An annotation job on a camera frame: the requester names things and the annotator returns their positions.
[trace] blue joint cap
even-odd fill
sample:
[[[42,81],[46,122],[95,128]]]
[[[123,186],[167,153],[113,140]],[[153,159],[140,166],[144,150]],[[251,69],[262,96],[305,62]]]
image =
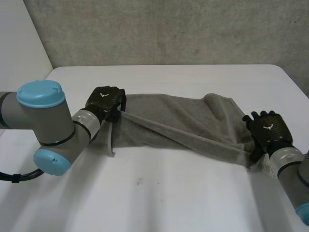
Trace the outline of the blue joint cap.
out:
[[[33,161],[39,169],[50,175],[63,175],[71,167],[71,163],[62,155],[46,149],[38,149]]]
[[[303,223],[309,226],[309,203],[302,204],[295,211]]]
[[[23,85],[17,91],[17,100],[30,108],[50,108],[64,102],[66,96],[56,81],[33,81]]]

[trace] concrete wall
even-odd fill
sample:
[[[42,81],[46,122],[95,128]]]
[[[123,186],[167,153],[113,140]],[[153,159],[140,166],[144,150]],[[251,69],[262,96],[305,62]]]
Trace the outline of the concrete wall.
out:
[[[54,68],[275,64],[309,95],[308,0],[24,2]]]

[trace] cloth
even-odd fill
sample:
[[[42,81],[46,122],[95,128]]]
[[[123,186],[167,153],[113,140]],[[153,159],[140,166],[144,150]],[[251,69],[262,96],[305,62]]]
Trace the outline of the cloth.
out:
[[[231,98],[213,93],[202,99],[127,95],[126,112],[113,124],[112,146],[190,149],[249,168],[254,143],[243,116]]]

